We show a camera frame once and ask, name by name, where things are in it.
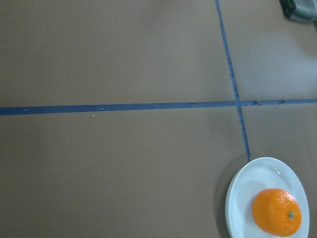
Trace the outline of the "light blue plate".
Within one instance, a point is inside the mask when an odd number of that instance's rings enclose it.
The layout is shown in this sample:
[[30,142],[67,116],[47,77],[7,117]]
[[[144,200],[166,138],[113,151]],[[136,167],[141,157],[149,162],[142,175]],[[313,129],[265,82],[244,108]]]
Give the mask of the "light blue plate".
[[264,189],[280,188],[295,196],[302,212],[302,223],[292,238],[307,238],[310,211],[303,185],[295,172],[276,158],[262,157],[249,162],[233,177],[225,201],[225,219],[231,238],[273,238],[256,225],[252,203]]

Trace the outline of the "orange fruit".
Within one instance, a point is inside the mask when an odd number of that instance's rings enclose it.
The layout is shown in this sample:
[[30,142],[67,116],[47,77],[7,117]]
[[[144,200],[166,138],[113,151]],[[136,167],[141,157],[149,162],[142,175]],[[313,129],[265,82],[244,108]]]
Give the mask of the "orange fruit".
[[253,200],[252,215],[262,231],[278,237],[294,235],[302,223],[302,212],[296,198],[279,188],[260,191]]

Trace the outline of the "dark grey folded cloth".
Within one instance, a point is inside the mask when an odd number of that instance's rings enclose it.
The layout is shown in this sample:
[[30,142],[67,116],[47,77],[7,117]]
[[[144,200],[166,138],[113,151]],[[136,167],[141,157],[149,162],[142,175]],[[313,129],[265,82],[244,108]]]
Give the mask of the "dark grey folded cloth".
[[314,22],[317,20],[316,0],[280,0],[284,16],[299,22]]

